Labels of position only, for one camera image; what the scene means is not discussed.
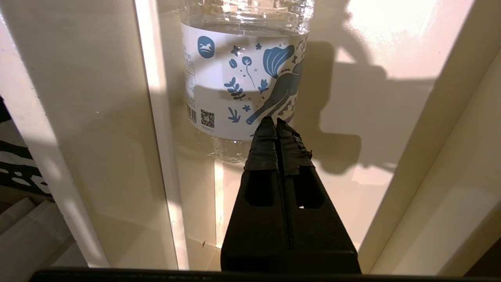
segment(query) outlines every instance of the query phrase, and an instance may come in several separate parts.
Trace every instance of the white label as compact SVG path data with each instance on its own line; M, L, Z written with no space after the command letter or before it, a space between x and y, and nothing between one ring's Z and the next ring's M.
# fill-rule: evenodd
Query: white label
M188 117L199 130L251 140L261 119L294 117L306 36L256 37L182 26Z

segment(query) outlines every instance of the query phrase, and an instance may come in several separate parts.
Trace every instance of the blue logo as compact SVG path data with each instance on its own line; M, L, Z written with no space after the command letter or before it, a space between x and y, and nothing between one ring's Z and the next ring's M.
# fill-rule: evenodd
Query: blue logo
M205 59L210 59L214 56L215 48L214 41L207 36L198 38L198 53Z

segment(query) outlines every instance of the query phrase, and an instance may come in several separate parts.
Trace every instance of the plastic bottle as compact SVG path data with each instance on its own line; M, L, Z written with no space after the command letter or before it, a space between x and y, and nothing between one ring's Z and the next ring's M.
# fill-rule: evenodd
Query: plastic bottle
M208 155L245 161L264 116L294 117L315 0L184 0L188 117Z

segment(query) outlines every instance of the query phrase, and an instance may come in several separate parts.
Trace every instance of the black and white fabric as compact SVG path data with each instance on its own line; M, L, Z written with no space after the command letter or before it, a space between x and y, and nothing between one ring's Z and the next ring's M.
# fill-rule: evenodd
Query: black and white fabric
M0 185L50 196L26 143L0 97Z

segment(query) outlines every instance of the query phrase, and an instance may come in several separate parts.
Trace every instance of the clear water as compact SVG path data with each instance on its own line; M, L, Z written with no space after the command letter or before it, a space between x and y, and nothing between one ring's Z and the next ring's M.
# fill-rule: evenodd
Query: clear water
M315 0L184 0L183 22L228 34L288 37L306 34ZM214 137L196 129L199 147L215 159L245 162L250 140Z

